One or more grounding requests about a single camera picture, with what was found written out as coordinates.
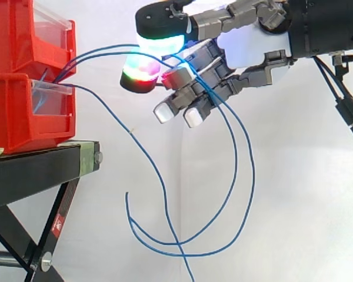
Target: metal rod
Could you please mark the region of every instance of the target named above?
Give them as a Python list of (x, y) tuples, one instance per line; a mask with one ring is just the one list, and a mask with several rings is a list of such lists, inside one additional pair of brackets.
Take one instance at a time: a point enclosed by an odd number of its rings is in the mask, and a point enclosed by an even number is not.
[(22, 268), (18, 261), (6, 251), (0, 251), (0, 266)]

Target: white wall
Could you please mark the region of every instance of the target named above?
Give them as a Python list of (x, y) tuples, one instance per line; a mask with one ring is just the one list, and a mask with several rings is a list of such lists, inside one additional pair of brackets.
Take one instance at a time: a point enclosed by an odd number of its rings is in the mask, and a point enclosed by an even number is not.
[[(345, 81), (353, 92), (353, 64)], [(314, 62), (300, 60), (277, 85), (245, 90), (229, 103), (254, 144), (254, 204), (232, 248), (191, 260), (196, 280), (353, 281), (353, 135)], [(232, 145), (221, 119), (216, 112), (199, 128), (184, 132), (184, 239), (217, 212), (232, 179)], [(186, 252), (222, 247), (241, 224), (251, 171), (244, 136), (238, 125), (234, 128), (240, 148), (238, 184), (219, 220)], [(186, 274), (182, 281), (189, 281)]]

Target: glowing green light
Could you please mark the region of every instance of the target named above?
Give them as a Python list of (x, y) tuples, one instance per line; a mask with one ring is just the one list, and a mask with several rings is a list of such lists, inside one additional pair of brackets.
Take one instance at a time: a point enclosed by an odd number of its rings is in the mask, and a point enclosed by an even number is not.
[(137, 42), (146, 53), (155, 56), (167, 56), (180, 52), (184, 46), (184, 35), (164, 39), (146, 39), (137, 34)]
[[(145, 53), (142, 49), (135, 48), (133, 52)], [(151, 81), (158, 77), (161, 65), (155, 59), (132, 54), (128, 55), (123, 72), (132, 79)]]

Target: red warning label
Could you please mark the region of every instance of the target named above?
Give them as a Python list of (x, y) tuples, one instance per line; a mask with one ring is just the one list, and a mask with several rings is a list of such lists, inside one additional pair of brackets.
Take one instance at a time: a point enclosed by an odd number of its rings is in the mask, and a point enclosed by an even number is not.
[(58, 214), (52, 225), (51, 232), (55, 235), (57, 239), (60, 237), (61, 230), (63, 229), (63, 226), (64, 226), (64, 221), (65, 221), (65, 218), (62, 217), (60, 214)]

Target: black cylindrical robot wrist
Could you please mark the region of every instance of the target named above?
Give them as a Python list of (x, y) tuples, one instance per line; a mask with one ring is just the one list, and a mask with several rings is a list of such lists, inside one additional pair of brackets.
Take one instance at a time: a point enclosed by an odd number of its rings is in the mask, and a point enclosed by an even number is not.
[(353, 0), (289, 0), (295, 59), (353, 49)]

